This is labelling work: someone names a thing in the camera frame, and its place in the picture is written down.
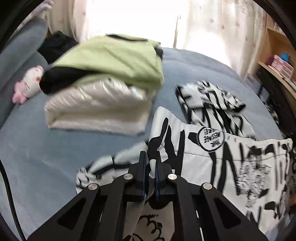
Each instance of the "silver screw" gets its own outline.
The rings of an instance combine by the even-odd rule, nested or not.
[[[130,173],[127,173],[127,174],[125,174],[123,177],[124,177],[125,180],[130,180],[130,179],[133,178],[133,175],[130,174]]]
[[[171,173],[171,174],[168,175],[168,178],[169,178],[170,180],[175,180],[175,179],[177,179],[177,175]]]
[[[204,189],[210,190],[210,189],[212,189],[213,186],[210,183],[204,183],[203,187],[204,187]]]
[[[95,183],[89,184],[89,190],[96,190],[98,188],[98,185]]]

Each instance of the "plush toy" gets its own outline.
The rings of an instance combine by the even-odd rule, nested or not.
[[[28,98],[32,98],[41,89],[39,82],[43,76],[42,66],[30,68],[24,75],[22,81],[15,83],[15,93],[12,97],[13,103],[24,103]]]

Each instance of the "black and white patterned fabric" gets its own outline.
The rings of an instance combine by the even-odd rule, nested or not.
[[[176,96],[189,124],[255,138],[252,126],[242,114],[246,105],[231,93],[198,80],[178,85]]]
[[[211,183],[263,233],[278,223],[286,213],[288,195],[295,193],[296,155],[291,139],[255,141],[188,125],[163,107],[155,112],[148,147],[141,142],[81,168],[76,174],[77,192],[90,183],[104,185],[127,173],[141,150],[149,159],[149,187],[145,202],[128,203],[124,241],[170,241],[174,235],[173,205],[156,202],[154,195],[158,151],[175,174],[197,185]]]

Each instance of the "blue mattress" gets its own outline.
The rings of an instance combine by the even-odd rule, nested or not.
[[[244,115],[259,140],[282,139],[263,103],[228,66],[198,53],[165,48],[163,73],[164,86],[153,103],[146,133],[139,136],[50,130],[44,116],[48,96],[43,93],[14,107],[0,129],[0,159],[9,178],[26,237],[76,195],[75,172],[78,168],[148,139],[157,107],[169,109],[186,122],[175,96],[177,84],[201,79],[231,92],[246,104]],[[0,212],[19,237],[1,177]]]

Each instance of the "white curtain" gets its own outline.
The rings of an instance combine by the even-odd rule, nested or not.
[[[107,33],[149,38],[212,57],[242,78],[255,72],[266,27],[253,0],[54,0],[47,17],[50,32],[79,42]]]

